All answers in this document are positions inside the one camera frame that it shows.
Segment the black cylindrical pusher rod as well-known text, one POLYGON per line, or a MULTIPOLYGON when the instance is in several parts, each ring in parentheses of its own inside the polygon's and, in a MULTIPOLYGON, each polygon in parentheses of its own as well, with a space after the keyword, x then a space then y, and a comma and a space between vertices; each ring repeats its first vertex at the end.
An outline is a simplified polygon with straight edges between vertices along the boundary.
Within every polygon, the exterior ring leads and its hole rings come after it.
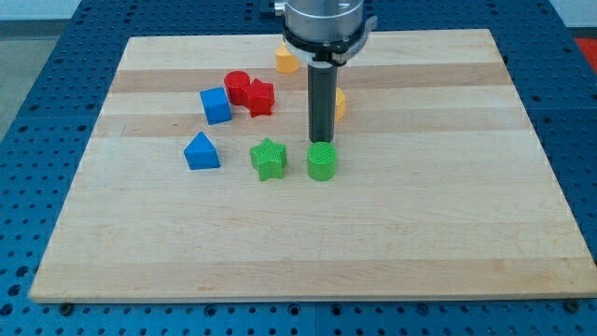
POLYGON ((334 137, 337 67, 327 63, 308 65, 308 121, 312 143, 334 137))

